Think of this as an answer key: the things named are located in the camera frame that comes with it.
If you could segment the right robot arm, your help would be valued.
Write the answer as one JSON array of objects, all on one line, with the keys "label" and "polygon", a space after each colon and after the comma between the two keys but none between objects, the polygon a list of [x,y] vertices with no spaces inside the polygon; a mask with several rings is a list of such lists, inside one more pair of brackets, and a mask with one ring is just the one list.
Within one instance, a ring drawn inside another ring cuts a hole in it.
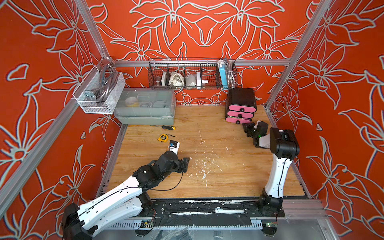
[{"label": "right robot arm", "polygon": [[293,160],[299,155],[300,146],[293,130],[269,128],[263,121],[243,123],[247,137],[256,148],[269,149],[273,156],[269,180],[259,197],[258,209],[264,216],[278,215],[283,208],[284,185]]}]

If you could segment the pink bottom drawer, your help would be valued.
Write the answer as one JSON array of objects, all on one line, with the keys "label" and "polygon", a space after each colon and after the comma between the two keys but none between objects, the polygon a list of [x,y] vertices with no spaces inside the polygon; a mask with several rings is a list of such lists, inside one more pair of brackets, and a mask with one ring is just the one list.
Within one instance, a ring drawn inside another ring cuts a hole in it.
[{"label": "pink bottom drawer", "polygon": [[229,123],[235,123],[237,125],[240,124],[249,124],[252,120],[247,119],[247,118],[238,118],[238,117],[232,117],[232,116],[227,116],[225,120]]}]

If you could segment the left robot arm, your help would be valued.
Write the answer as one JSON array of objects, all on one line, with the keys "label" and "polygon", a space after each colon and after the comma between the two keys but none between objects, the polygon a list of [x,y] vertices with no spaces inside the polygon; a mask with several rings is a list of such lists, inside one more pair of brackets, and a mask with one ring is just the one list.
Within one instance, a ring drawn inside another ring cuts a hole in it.
[{"label": "left robot arm", "polygon": [[160,182],[172,173],[187,172],[190,160],[179,159],[175,152],[166,151],[104,195],[80,206],[68,205],[61,223],[63,239],[91,240],[121,220],[149,212],[153,202],[147,191],[157,190]]}]

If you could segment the pink drawer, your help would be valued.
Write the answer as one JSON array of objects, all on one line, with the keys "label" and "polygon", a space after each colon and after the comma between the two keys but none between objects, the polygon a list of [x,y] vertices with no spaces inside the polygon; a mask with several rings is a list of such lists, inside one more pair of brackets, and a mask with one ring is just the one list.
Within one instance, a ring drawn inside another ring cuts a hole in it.
[{"label": "pink drawer", "polygon": [[247,113],[247,112],[228,111],[227,116],[235,117],[235,118],[252,119],[254,117],[254,114]]},{"label": "pink drawer", "polygon": [[243,105],[229,105],[229,111],[242,112],[242,113],[255,113],[257,107],[254,106],[243,106]]},{"label": "pink drawer", "polygon": [[237,125],[240,124],[249,124],[252,120],[247,119],[247,118],[238,118],[238,117],[232,117],[232,116],[227,116],[225,120],[229,123],[235,123]]}]

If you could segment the pink top drawer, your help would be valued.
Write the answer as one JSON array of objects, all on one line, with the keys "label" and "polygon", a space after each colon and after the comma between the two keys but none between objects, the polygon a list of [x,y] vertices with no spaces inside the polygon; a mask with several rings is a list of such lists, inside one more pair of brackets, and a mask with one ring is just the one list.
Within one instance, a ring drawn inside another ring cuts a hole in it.
[{"label": "pink top drawer", "polygon": [[254,106],[243,106],[243,105],[229,105],[229,111],[242,112],[242,113],[255,113],[257,107]]}]

